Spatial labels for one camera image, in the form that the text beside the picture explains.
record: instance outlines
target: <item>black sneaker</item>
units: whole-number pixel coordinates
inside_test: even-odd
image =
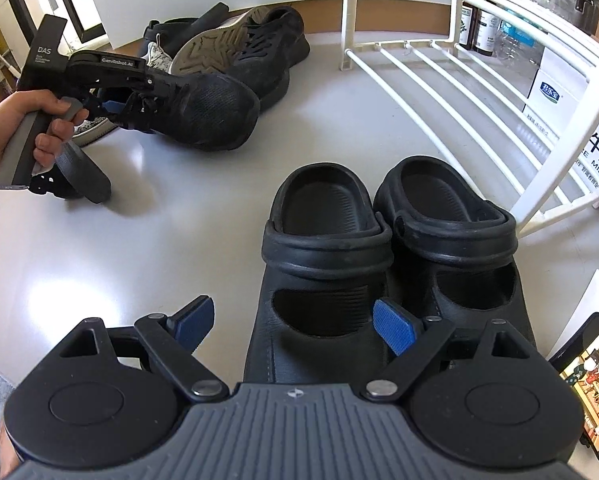
[[[228,18],[228,6],[218,3],[211,10],[199,18],[176,18],[160,23],[151,20],[144,30],[144,39],[138,51],[138,57],[146,56],[148,44],[158,41],[160,35],[160,46],[170,56],[175,57],[177,52],[188,40],[199,33],[221,25]]]
[[[289,68],[305,60],[309,52],[299,12],[288,6],[276,7],[262,23],[248,25],[246,46],[226,73],[257,94],[263,111],[286,95]]]
[[[240,81],[224,74],[174,76],[155,69],[152,73],[172,88],[169,99],[133,92],[112,119],[115,124],[158,132],[208,152],[234,150],[253,132],[259,117],[259,99]],[[110,102],[105,106],[117,111]]]

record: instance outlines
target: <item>shoelace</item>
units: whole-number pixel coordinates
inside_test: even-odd
[[[116,118],[115,122],[124,122],[128,127],[135,130],[147,131],[152,129],[152,119],[160,112],[169,115],[171,111],[179,108],[182,99],[190,89],[190,84],[183,86],[173,85],[171,95],[167,98],[156,98],[139,92],[133,92],[124,105],[124,110]]]
[[[273,45],[273,39],[275,38],[279,27],[275,22],[260,25],[249,19],[246,29],[248,31],[246,46],[243,48],[242,52],[238,54],[237,59],[264,56],[266,54],[266,49]]]

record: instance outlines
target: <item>metal rivet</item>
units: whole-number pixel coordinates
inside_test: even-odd
[[[286,395],[292,397],[293,399],[299,399],[300,397],[304,396],[304,390],[301,390],[299,388],[293,388],[292,390],[286,392]]]
[[[215,379],[205,379],[193,384],[192,392],[199,397],[215,397],[222,392],[222,383]]]
[[[397,393],[397,384],[385,379],[377,379],[366,385],[366,391],[371,397],[390,397]]]

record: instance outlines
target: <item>cardboard box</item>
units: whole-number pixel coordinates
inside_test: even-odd
[[[535,77],[529,94],[529,106],[524,108],[524,113],[545,137],[556,143],[573,117],[580,97],[572,95],[556,77],[541,69]],[[590,190],[598,189],[599,127],[582,150],[582,155],[585,159],[583,164],[577,161],[574,167]]]
[[[529,94],[530,106],[524,108],[524,113],[542,135],[555,143],[568,126],[586,88],[583,75],[546,49]],[[595,190],[599,187],[599,127],[582,155],[584,163],[578,160],[574,168],[583,176],[589,189]]]

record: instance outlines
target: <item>white shoe rack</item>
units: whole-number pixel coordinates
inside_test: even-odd
[[[519,106],[528,105],[527,98],[521,94],[511,83],[506,81],[503,76],[497,73],[489,65],[484,63],[479,56],[473,52],[469,52],[459,45],[459,30],[461,25],[461,7],[462,2],[468,2],[473,6],[484,9],[486,12],[506,20],[513,26],[524,31],[534,40],[542,43],[570,66],[585,76],[588,81],[587,89],[579,102],[577,110],[573,114],[573,118],[563,132],[551,132],[553,139],[558,139],[557,142],[551,141],[548,137],[537,131],[534,124],[519,110]],[[385,56],[391,63],[404,73],[405,76],[418,84],[427,94],[429,94],[435,102],[446,112],[448,112],[464,131],[472,137],[472,139],[480,145],[486,155],[495,163],[496,167],[502,171],[506,179],[512,184],[519,194],[519,199],[511,209],[513,216],[517,220],[518,235],[520,237],[534,233],[546,226],[554,224],[564,218],[574,215],[577,212],[593,205],[599,206],[599,187],[594,191],[590,191],[584,183],[581,173],[573,169],[574,163],[579,162],[590,172],[592,168],[590,164],[581,156],[582,150],[586,143],[591,138],[599,125],[599,43],[593,38],[587,36],[581,30],[568,23],[566,20],[554,15],[549,10],[546,10],[530,0],[452,0],[451,3],[451,33],[448,39],[440,40],[439,38],[422,38],[418,40],[397,40],[397,41],[376,41],[369,43],[355,43],[355,16],[357,9],[357,0],[343,0],[342,13],[342,70],[348,70],[353,67],[353,64],[359,66],[366,72],[395,102],[415,121],[422,131],[430,138],[430,140],[439,149],[441,154],[447,159],[449,164],[454,166],[466,179],[466,181],[480,195],[483,193],[474,183],[473,179],[462,168],[461,164],[444,145],[443,141],[437,134],[426,124],[426,122],[417,114],[415,110],[384,80],[379,76],[368,64],[360,59],[359,54],[368,51],[377,51]],[[511,10],[516,14],[513,15],[507,10]],[[537,25],[552,36],[545,34],[538,28]],[[524,123],[528,124],[531,130],[537,135],[537,139],[541,142],[550,155],[544,164],[537,160],[537,157],[528,149],[522,140],[515,133],[515,128],[507,126],[492,110],[490,110],[482,100],[473,94],[465,85],[458,81],[446,69],[439,65],[434,60],[430,59],[426,54],[421,52],[421,48],[433,47],[443,53],[443,55],[453,62],[459,69],[464,71],[469,76],[473,77],[480,85],[491,92],[498,101],[511,110]],[[537,175],[532,179],[528,187],[524,188],[516,178],[513,171],[510,170],[492,147],[480,136],[480,134],[465,120],[462,115],[455,110],[438,92],[420,78],[413,70],[407,66],[407,62],[398,60],[389,51],[393,49],[407,49],[414,56],[409,56],[411,59],[423,61],[430,69],[435,70],[441,75],[450,85],[455,87],[461,94],[470,99],[478,108],[487,115],[487,117],[502,131],[502,133],[515,143],[515,146],[522,154],[530,161],[537,169]],[[494,80],[499,84],[504,85],[514,95],[519,104],[513,103],[509,98],[505,97],[492,83],[488,82],[484,77],[476,73],[466,63],[476,63],[481,68],[486,70]],[[572,179],[581,190],[582,196],[569,200],[562,192],[559,185],[564,177],[570,174]],[[551,195],[555,195],[560,205],[544,212],[540,209],[546,203]]]

